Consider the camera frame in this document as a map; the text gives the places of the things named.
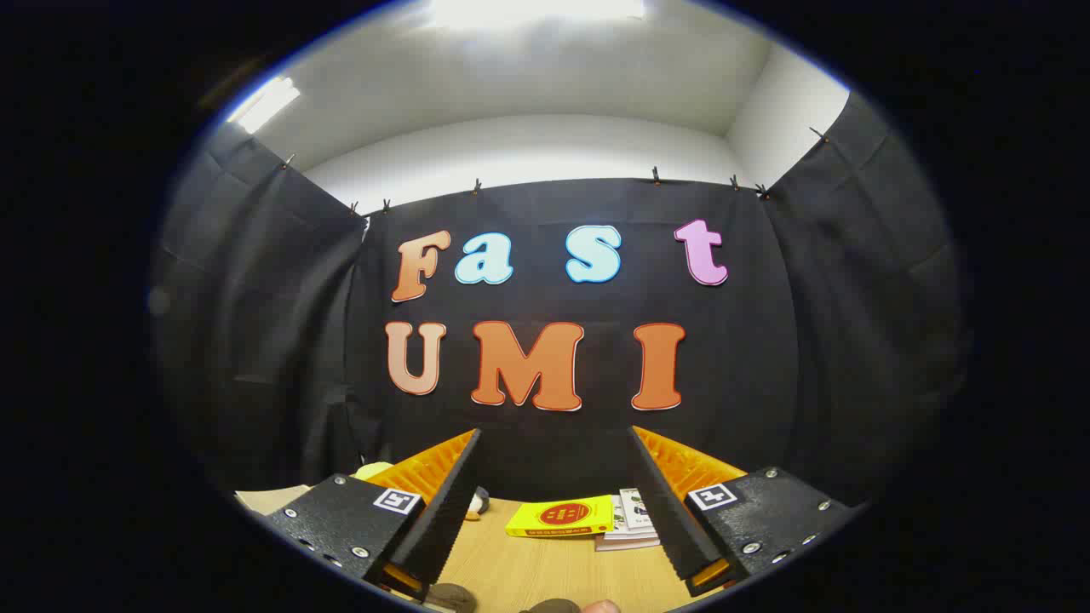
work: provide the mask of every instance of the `pink letter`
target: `pink letter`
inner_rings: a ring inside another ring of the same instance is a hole
[[[674,238],[685,242],[689,274],[701,285],[719,285],[727,280],[727,267],[712,262],[712,245],[723,244],[718,232],[708,232],[703,219],[693,219],[677,230]]]

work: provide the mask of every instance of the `stacked paper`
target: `stacked paper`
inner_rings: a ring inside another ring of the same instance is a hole
[[[621,490],[614,495],[614,529],[595,537],[594,551],[617,551],[661,544],[640,492]]]

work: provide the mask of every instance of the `black curtain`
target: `black curtain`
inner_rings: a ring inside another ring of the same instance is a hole
[[[233,123],[196,152],[173,194],[153,285],[185,443],[230,490],[358,467],[343,329],[366,220]]]
[[[845,501],[873,495],[934,440],[965,381],[964,257],[904,141],[852,93],[766,209],[799,338],[785,464]]]
[[[965,281],[936,195],[899,137],[855,94],[770,188],[635,179],[552,181],[450,194],[359,217],[233,125],[179,182],[156,284],[168,393],[220,484],[259,490],[397,461],[485,430],[482,484],[547,500],[627,486],[622,432],[638,424],[746,470],[778,465],[849,504],[873,495],[925,441],[960,385]],[[693,280],[673,232],[694,218],[723,236],[720,286]],[[574,284],[566,235],[613,225],[620,272]],[[420,299],[393,303],[398,245],[439,230],[451,245]],[[453,276],[471,237],[511,238],[513,276]],[[574,413],[510,398],[474,404],[474,323],[511,324],[529,351],[549,322],[585,330]],[[386,369],[389,321],[447,326],[427,396]],[[639,412],[644,323],[677,323],[680,406]]]

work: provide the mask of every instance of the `ceiling light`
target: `ceiling light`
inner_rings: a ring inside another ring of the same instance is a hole
[[[643,0],[433,0],[439,27],[511,27],[544,17],[573,21],[643,19]]]
[[[278,76],[262,85],[239,105],[231,117],[227,118],[227,121],[238,121],[239,125],[253,134],[296,97],[299,97],[299,89],[292,86],[292,81]]]

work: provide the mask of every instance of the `book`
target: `book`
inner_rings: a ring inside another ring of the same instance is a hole
[[[613,498],[609,494],[557,501],[523,503],[505,531],[512,537],[570,537],[598,534],[614,529]]]
[[[662,541],[658,540],[657,534],[644,539],[629,539],[623,541],[610,541],[605,537],[606,534],[597,534],[594,537],[594,551],[621,551],[626,549],[641,549],[663,544]]]
[[[615,540],[632,540],[632,539],[646,539],[657,537],[654,526],[647,528],[637,528],[631,529],[628,527],[628,522],[625,520],[625,508],[620,502],[620,495],[614,494],[610,496],[613,498],[614,505],[614,529],[611,532],[606,532],[603,538],[607,541]]]
[[[654,526],[651,524],[651,517],[647,515],[647,507],[643,506],[643,498],[640,497],[639,490],[635,488],[621,490],[620,502],[625,509],[625,522],[628,525],[629,531],[643,528],[654,529]]]

